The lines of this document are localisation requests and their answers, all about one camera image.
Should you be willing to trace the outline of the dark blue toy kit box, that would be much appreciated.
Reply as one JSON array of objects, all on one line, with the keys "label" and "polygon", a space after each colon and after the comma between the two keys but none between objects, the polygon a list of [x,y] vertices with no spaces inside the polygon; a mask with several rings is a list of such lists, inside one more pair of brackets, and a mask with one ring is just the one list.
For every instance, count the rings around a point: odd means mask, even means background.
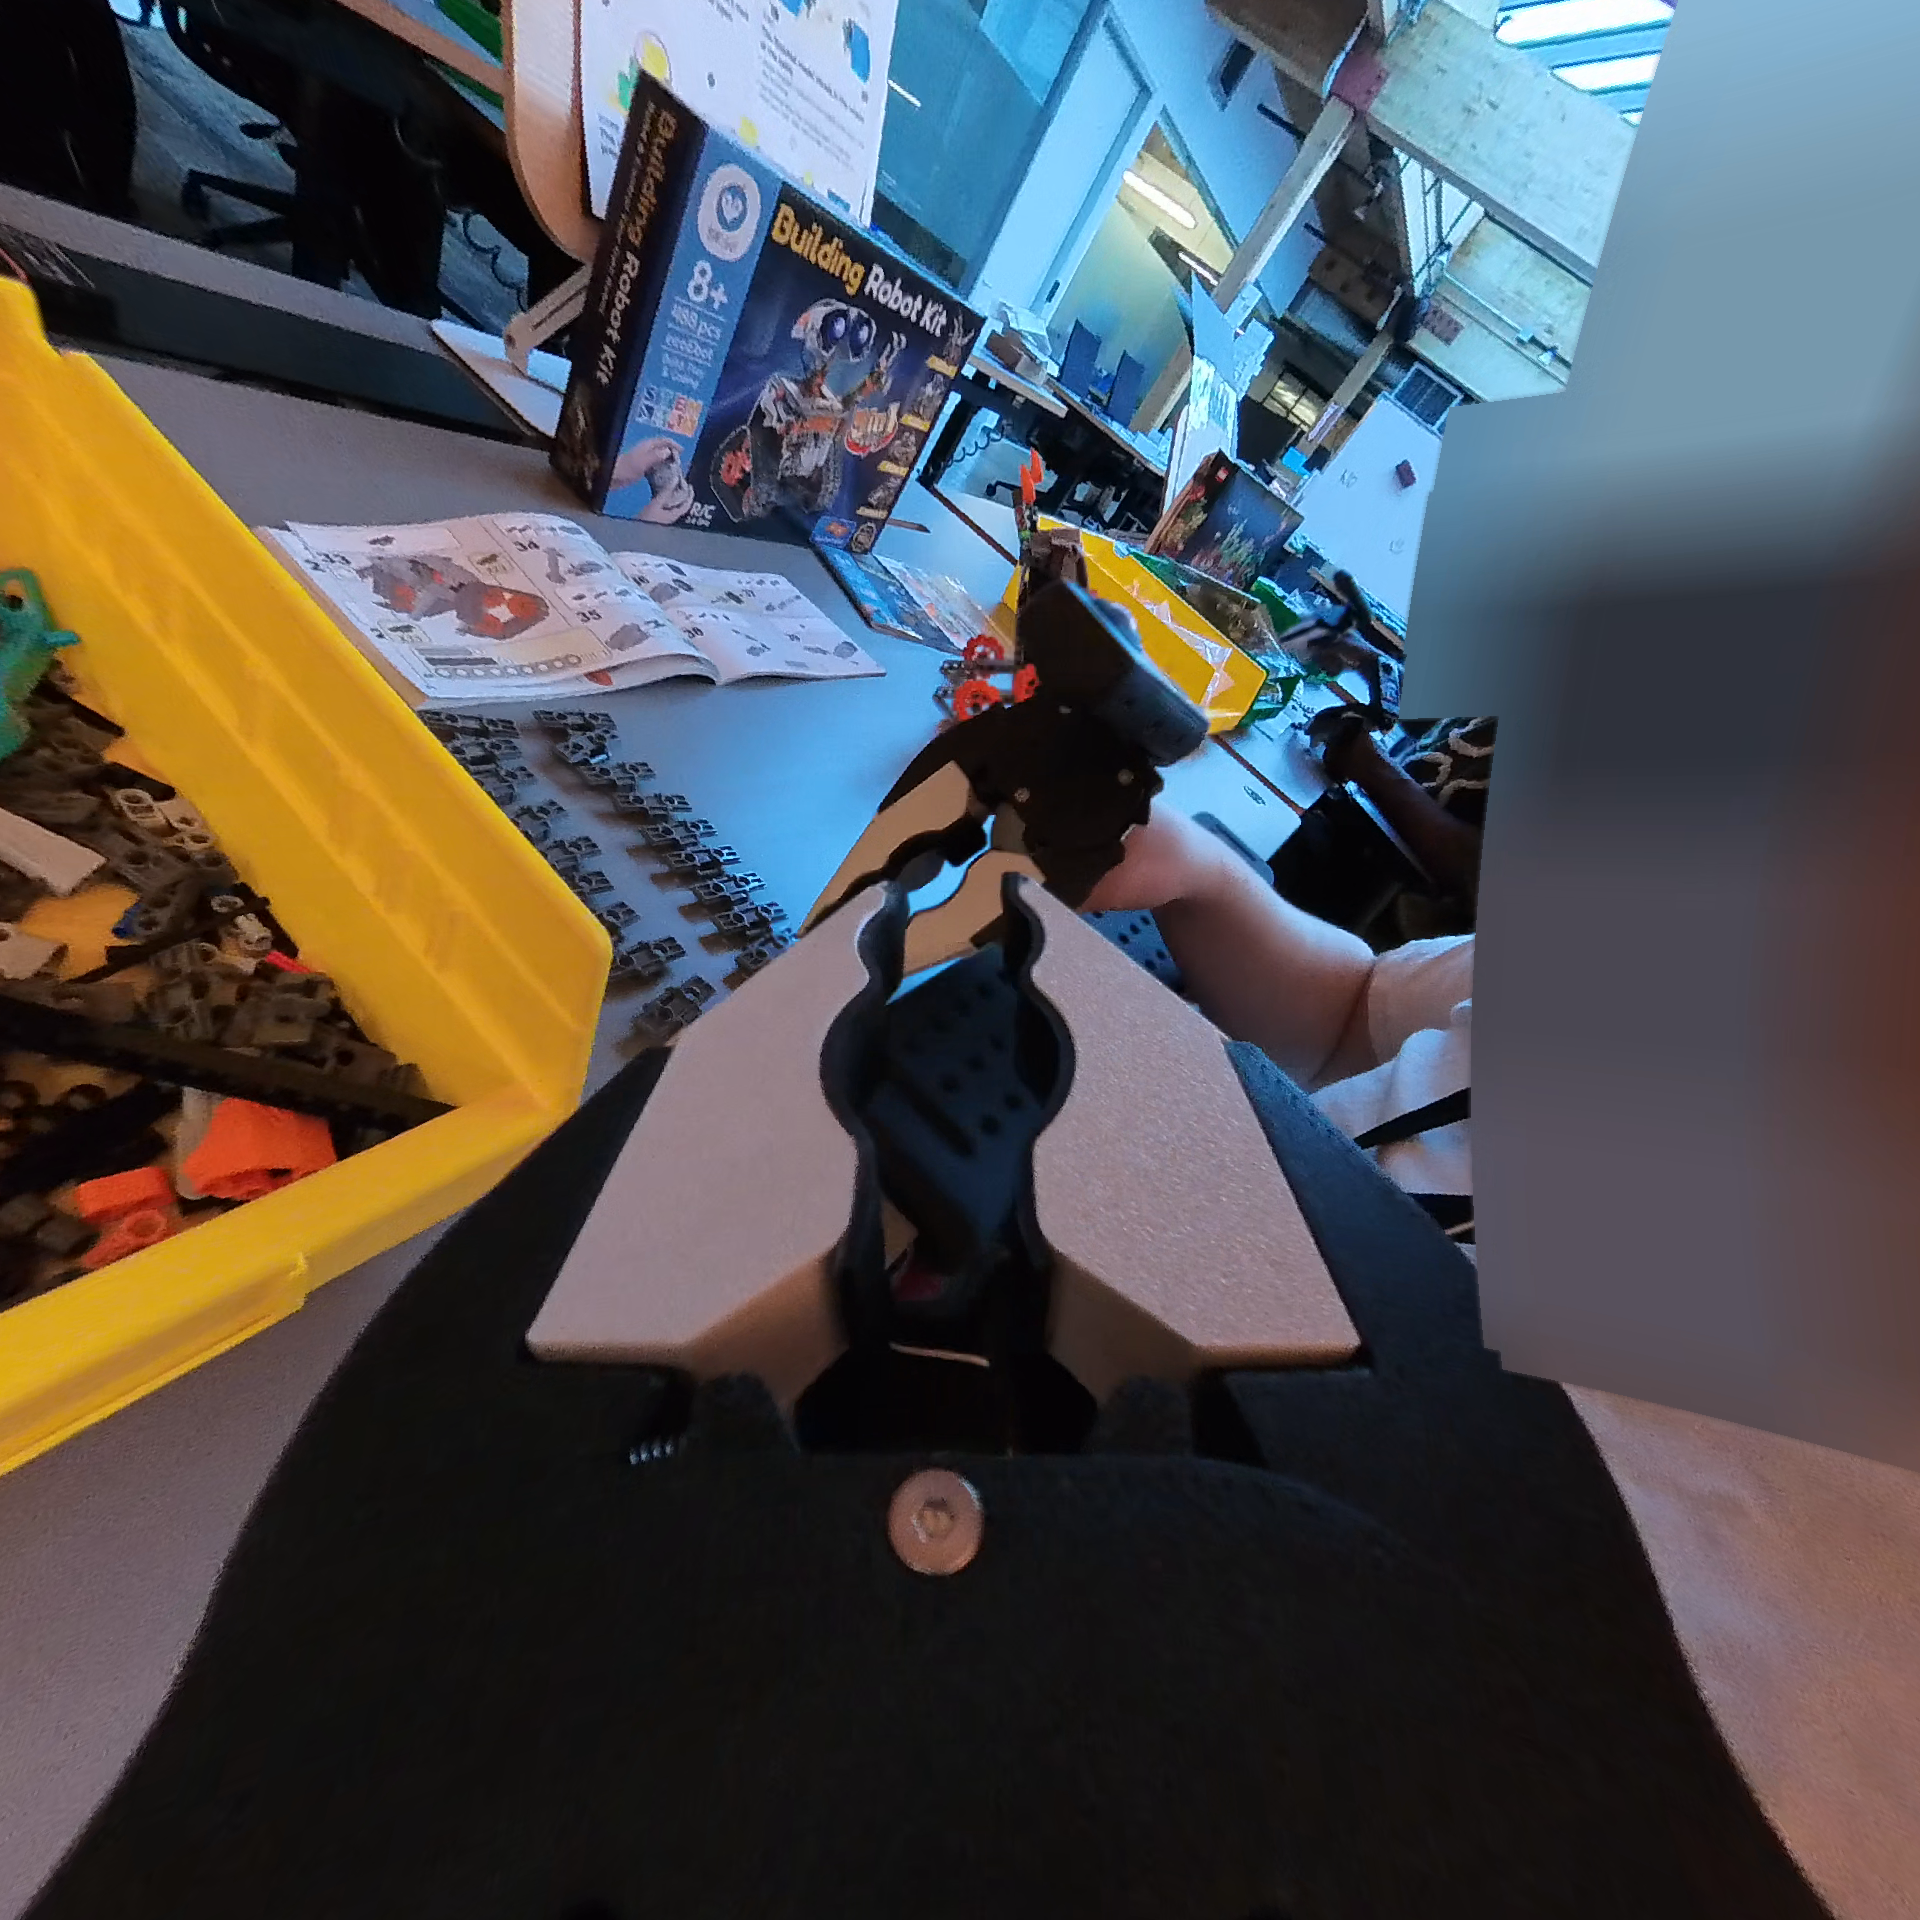
[{"label": "dark blue toy kit box", "polygon": [[985,317],[636,80],[571,375],[560,480],[605,515],[860,555]]}]

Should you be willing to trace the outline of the yellow plastic bin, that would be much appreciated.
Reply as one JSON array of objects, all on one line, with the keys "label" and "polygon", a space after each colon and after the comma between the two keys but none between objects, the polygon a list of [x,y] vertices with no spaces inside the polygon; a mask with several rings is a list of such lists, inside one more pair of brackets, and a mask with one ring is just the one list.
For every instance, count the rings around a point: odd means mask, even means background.
[{"label": "yellow plastic bin", "polygon": [[439,1225],[571,1117],[612,944],[95,360],[4,281],[4,557],[302,956],[449,1116],[4,1311],[4,1471]]},{"label": "yellow plastic bin", "polygon": [[1039,529],[1076,535],[1088,589],[1134,619],[1148,657],[1206,712],[1212,735],[1233,733],[1251,719],[1267,669],[1153,573],[1132,547],[1051,515],[1040,515]]}]

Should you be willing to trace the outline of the green plastic tool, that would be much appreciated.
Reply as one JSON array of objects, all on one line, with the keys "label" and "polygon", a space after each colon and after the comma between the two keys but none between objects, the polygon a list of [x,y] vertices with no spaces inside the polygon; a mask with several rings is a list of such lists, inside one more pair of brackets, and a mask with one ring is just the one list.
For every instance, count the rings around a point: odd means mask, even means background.
[{"label": "green plastic tool", "polygon": [[3,569],[3,757],[31,737],[29,700],[81,636],[55,622],[39,576]]}]

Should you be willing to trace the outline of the pile of mixed building parts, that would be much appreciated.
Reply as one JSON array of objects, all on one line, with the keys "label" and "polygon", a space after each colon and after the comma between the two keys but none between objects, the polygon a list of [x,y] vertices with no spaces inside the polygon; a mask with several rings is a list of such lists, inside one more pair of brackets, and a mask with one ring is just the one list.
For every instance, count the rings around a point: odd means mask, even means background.
[{"label": "pile of mixed building parts", "polygon": [[3,801],[7,1309],[446,1114],[63,671]]}]

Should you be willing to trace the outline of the dark toy set box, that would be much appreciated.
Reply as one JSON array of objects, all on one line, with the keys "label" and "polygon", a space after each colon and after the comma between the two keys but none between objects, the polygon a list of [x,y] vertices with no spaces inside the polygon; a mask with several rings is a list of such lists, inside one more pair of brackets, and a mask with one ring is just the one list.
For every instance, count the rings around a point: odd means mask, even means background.
[{"label": "dark toy set box", "polygon": [[1143,552],[1251,589],[1274,578],[1305,514],[1237,456],[1204,456]]}]

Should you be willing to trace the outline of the person's leg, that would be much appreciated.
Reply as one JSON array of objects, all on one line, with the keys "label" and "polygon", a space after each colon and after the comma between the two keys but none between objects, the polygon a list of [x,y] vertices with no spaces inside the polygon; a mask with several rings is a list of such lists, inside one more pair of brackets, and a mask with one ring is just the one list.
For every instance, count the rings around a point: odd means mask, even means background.
[{"label": "person's leg", "polygon": [[1918,1914],[1918,1477],[1694,1411],[1568,1391],[1699,1687],[1837,1916]]}]

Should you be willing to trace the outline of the black dimpled pad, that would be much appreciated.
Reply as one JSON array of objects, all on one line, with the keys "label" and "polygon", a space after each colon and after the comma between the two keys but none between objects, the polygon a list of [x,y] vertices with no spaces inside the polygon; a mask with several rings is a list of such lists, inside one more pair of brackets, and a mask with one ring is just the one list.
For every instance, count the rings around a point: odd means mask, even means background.
[{"label": "black dimpled pad", "polygon": [[1007,884],[1004,908],[985,947],[881,1009],[859,1100],[882,1261],[919,1260],[948,1297],[1004,1263],[1051,1269],[1076,1184],[1101,1180],[1093,1107],[1127,1086],[1131,1015],[1186,1017],[1140,967],[1140,940],[1115,941],[1031,877]]}]

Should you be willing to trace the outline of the person's white shirt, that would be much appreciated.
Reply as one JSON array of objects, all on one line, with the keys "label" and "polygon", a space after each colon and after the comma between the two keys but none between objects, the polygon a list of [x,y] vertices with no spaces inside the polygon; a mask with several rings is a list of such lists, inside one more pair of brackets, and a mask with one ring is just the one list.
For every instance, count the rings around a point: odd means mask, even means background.
[{"label": "person's white shirt", "polygon": [[1374,959],[1361,1065],[1314,1102],[1468,1257],[1477,1255],[1473,1022],[1477,937],[1409,941]]}]

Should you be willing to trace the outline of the person's right hand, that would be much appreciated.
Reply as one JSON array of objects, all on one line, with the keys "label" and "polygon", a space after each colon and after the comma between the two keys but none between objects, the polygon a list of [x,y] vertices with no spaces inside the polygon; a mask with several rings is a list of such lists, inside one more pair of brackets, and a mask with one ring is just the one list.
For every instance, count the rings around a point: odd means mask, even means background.
[{"label": "person's right hand", "polygon": [[1137,825],[1088,913],[1151,915],[1167,947],[1253,945],[1293,931],[1290,908],[1212,828],[1172,809]]}]

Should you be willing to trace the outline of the person's right forearm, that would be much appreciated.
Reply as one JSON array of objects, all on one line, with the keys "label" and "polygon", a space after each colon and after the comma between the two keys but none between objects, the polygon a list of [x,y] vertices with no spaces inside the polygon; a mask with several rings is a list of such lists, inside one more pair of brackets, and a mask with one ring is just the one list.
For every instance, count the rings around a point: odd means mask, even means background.
[{"label": "person's right forearm", "polygon": [[1154,909],[1197,1005],[1303,1087],[1381,1061],[1370,1027],[1376,954],[1261,884],[1235,858]]}]

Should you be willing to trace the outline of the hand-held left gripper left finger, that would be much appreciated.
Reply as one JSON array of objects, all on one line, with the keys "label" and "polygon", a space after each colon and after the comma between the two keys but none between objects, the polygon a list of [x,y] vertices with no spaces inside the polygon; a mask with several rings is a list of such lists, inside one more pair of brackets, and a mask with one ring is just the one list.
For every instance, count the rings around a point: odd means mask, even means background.
[{"label": "hand-held left gripper left finger", "polygon": [[673,1046],[528,1328],[539,1359],[757,1375],[790,1414],[846,1352],[878,1180],[827,1067],[899,986],[906,919],[899,885],[865,887]]}]

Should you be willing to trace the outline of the printed instruction booklet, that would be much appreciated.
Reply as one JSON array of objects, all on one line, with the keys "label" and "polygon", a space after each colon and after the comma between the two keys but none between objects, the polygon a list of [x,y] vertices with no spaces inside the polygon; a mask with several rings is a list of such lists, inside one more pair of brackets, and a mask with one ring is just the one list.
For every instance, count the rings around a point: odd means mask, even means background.
[{"label": "printed instruction booklet", "polygon": [[778,571],[610,549],[562,515],[292,522],[258,535],[419,707],[886,671]]}]

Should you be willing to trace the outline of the dark toy robot model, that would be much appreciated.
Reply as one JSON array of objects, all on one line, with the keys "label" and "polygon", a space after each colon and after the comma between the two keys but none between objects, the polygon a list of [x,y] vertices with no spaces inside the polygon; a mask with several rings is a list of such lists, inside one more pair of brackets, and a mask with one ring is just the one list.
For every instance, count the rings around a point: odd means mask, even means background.
[{"label": "dark toy robot model", "polygon": [[1069,522],[1044,522],[1040,514],[1040,491],[1044,482],[1044,459],[1036,450],[1021,457],[1018,467],[1021,496],[1017,500],[1017,612],[1031,597],[1051,584],[1066,582],[1072,588],[1088,591],[1090,567],[1082,543],[1082,532]]}]

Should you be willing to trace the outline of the grey desk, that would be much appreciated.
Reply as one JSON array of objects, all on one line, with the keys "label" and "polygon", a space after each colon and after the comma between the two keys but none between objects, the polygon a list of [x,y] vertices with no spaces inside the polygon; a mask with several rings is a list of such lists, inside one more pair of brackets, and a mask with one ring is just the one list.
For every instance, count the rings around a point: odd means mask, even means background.
[{"label": "grey desk", "polygon": [[[373,522],[551,507],[540,456],[451,429],[108,355],[111,377],[244,520]],[[812,900],[933,732],[933,659],[885,677],[675,683],[612,698],[668,785],[788,908]],[[217,1577],[373,1314],[441,1227],[322,1282],[265,1332],[4,1473],[4,1916],[24,1916],[159,1714]]]}]

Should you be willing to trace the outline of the rows of grey track links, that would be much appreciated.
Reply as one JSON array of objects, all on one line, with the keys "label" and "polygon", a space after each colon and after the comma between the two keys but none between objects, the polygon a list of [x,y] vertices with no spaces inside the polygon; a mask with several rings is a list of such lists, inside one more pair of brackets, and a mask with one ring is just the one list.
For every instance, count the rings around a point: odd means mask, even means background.
[{"label": "rows of grey track links", "polygon": [[610,940],[623,1050],[677,1042],[792,937],[786,909],[707,816],[621,739],[612,712],[425,706],[429,733]]}]

